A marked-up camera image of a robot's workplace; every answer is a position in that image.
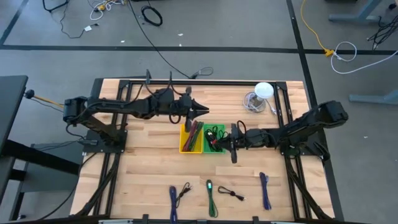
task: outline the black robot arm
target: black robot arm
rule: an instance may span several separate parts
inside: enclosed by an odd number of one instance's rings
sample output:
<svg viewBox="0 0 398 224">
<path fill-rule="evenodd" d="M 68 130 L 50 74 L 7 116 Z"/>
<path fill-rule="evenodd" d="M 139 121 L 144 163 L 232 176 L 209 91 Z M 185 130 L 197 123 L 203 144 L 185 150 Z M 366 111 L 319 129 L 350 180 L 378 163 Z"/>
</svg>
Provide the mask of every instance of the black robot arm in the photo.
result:
<svg viewBox="0 0 398 224">
<path fill-rule="evenodd" d="M 277 147 L 283 155 L 296 156 L 301 147 L 308 147 L 308 137 L 323 128 L 335 128 L 343 125 L 348 119 L 341 103 L 329 101 L 303 114 L 282 128 L 248 129 L 242 121 L 231 124 L 231 133 L 220 139 L 218 144 L 231 152 L 232 162 L 237 162 L 236 150 L 251 147 Z M 321 151 L 323 159 L 327 160 L 327 150 L 320 144 L 315 144 L 316 151 Z"/>
<path fill-rule="evenodd" d="M 131 114 L 139 119 L 151 119 L 158 115 L 168 115 L 170 122 L 178 123 L 181 117 L 186 117 L 185 129 L 189 131 L 191 120 L 209 113 L 206 106 L 202 106 L 191 98 L 191 88 L 185 93 L 179 93 L 179 99 L 174 99 L 174 90 L 163 88 L 156 90 L 150 96 L 130 102 L 107 100 L 99 98 L 78 97 L 65 100 L 63 120 L 68 124 L 82 124 L 98 133 L 108 144 L 117 145 L 121 134 L 114 126 L 102 123 L 93 115 L 95 113 Z"/>
</svg>

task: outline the yellow plastic container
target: yellow plastic container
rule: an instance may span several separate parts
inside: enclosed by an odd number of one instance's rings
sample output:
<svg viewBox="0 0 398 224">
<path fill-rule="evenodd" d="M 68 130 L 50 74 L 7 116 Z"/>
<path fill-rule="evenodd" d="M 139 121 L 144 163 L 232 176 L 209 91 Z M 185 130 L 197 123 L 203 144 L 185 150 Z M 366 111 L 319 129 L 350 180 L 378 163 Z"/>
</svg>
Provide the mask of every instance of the yellow plastic container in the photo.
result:
<svg viewBox="0 0 398 224">
<path fill-rule="evenodd" d="M 200 154 L 203 152 L 203 128 L 200 130 L 199 136 L 193 147 L 192 152 L 183 152 L 182 149 L 189 137 L 189 133 L 185 132 L 185 125 L 181 124 L 180 127 L 180 153 Z"/>
</svg>

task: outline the blue cable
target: blue cable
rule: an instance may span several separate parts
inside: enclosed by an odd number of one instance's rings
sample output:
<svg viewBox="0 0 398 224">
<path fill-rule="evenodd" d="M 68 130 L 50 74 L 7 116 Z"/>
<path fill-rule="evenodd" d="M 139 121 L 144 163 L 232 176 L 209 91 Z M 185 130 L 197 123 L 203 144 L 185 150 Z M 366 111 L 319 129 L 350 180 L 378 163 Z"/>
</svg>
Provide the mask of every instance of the blue cable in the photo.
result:
<svg viewBox="0 0 398 224">
<path fill-rule="evenodd" d="M 170 199 L 172 202 L 172 211 L 170 213 L 170 223 L 177 224 L 177 189 L 174 186 L 170 186 Z"/>
<path fill-rule="evenodd" d="M 260 172 L 260 180 L 262 186 L 262 203 L 266 210 L 271 210 L 271 203 L 269 202 L 268 193 L 267 193 L 267 183 L 269 178 L 267 175 L 265 175 L 265 173 Z"/>
</svg>

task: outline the gray floor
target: gray floor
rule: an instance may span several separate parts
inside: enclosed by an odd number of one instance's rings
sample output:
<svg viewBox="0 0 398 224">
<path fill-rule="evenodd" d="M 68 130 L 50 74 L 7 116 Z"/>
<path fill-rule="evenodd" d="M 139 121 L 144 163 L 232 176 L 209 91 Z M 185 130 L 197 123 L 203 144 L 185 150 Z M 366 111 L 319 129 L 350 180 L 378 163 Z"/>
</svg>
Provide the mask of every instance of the gray floor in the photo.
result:
<svg viewBox="0 0 398 224">
<path fill-rule="evenodd" d="M 0 33 L 14 16 L 22 0 L 0 0 Z M 41 1 L 30 0 L 14 26 L 6 45 L 81 45 L 148 46 L 128 7 L 114 6 L 98 21 L 100 26 L 68 39 L 57 21 L 62 11 L 51 16 Z M 57 4 L 58 0 L 47 1 Z M 293 0 L 305 49 L 320 49 L 313 34 L 300 20 L 300 0 Z M 357 4 L 307 0 L 305 18 L 320 34 L 328 48 L 344 40 L 369 50 L 366 41 L 376 26 L 331 23 L 329 13 L 354 12 Z M 383 1 L 375 14 L 383 14 L 393 0 Z M 144 2 L 134 2 L 136 12 Z M 143 25 L 158 46 L 199 47 L 274 47 L 295 49 L 296 43 L 285 1 L 278 0 L 162 0 L 152 6 L 163 15 L 160 28 Z M 71 35 L 92 24 L 86 1 L 70 3 L 64 19 Z M 397 34 L 379 49 L 398 49 Z M 162 52 L 177 68 L 191 74 L 212 66 L 212 79 L 304 80 L 298 54 L 250 52 Z M 351 75 L 339 75 L 330 68 L 324 55 L 306 55 L 318 102 L 338 100 L 350 115 L 342 127 L 326 132 L 333 168 L 346 220 L 366 223 L 393 223 L 398 209 L 398 151 L 395 142 L 398 107 L 350 103 L 348 95 L 383 95 L 398 88 L 398 58 Z M 352 70 L 386 56 L 358 56 L 352 63 L 336 62 L 341 71 Z M 171 68 L 156 52 L 95 51 L 18 51 L 0 50 L 0 75 L 28 75 L 28 88 L 55 101 L 78 95 L 88 96 L 98 77 L 143 75 L 149 68 L 156 78 L 166 78 Z M 182 78 L 177 72 L 175 78 Z M 23 144 L 62 142 L 74 139 L 65 132 L 61 114 L 37 103 L 23 100 L 10 138 Z M 74 130 L 83 134 L 85 130 Z M 16 183 L 10 182 L 6 199 L 0 207 L 0 221 L 5 221 Z M 39 218 L 55 208 L 68 192 L 42 192 L 26 195 L 21 212 L 29 219 Z M 65 217 L 71 200 L 52 217 Z"/>
</svg>

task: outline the green bin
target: green bin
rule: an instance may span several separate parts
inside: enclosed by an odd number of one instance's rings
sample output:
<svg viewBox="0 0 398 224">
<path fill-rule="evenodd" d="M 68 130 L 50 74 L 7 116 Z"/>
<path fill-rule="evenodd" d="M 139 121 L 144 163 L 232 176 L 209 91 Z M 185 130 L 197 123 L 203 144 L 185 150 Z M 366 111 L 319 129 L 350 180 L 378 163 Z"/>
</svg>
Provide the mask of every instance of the green bin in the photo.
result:
<svg viewBox="0 0 398 224">
<path fill-rule="evenodd" d="M 213 127 L 217 127 L 217 139 L 220 139 L 221 133 L 224 133 L 225 131 L 225 125 L 223 124 L 204 124 L 203 125 L 203 153 L 215 153 L 215 154 L 225 154 L 225 149 L 223 149 L 222 152 L 213 152 L 209 146 L 209 143 L 205 137 L 206 130 L 210 129 L 212 130 Z"/>
</svg>

